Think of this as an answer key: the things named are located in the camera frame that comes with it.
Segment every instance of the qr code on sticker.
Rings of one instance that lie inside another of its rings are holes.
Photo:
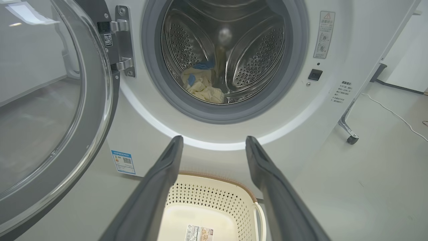
[[[124,157],[123,162],[131,164],[131,159]]]
[[[111,39],[111,34],[104,34],[104,42],[106,47],[113,46],[113,40]]]

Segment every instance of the washing machine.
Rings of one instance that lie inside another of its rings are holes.
[[[43,217],[105,140],[120,173],[147,176],[173,140],[179,171],[266,199],[249,156],[292,182],[419,2],[0,0],[0,238]]]

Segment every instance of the black wheel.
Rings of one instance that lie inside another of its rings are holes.
[[[355,144],[357,141],[358,141],[358,138],[355,138],[355,137],[353,137],[353,136],[350,136],[349,138],[348,138],[348,140],[346,140],[349,144],[351,144],[351,145],[353,145],[353,144]]]

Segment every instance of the metal leg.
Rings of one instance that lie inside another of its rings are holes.
[[[350,134],[350,137],[347,139],[347,142],[351,145],[355,144],[359,137],[349,128],[348,124],[346,124],[345,118],[349,113],[349,110],[351,109],[351,107],[354,105],[355,101],[357,98],[353,99],[351,104],[348,106],[348,108],[346,109],[345,113],[343,113],[342,117],[340,118],[338,124],[346,130],[346,132],[348,132]]]

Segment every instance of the stainless steel drum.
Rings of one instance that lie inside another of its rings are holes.
[[[175,0],[162,31],[162,54],[177,83],[183,86],[185,69],[212,62],[212,85],[225,94],[223,104],[266,87],[287,44],[284,19],[265,0]]]

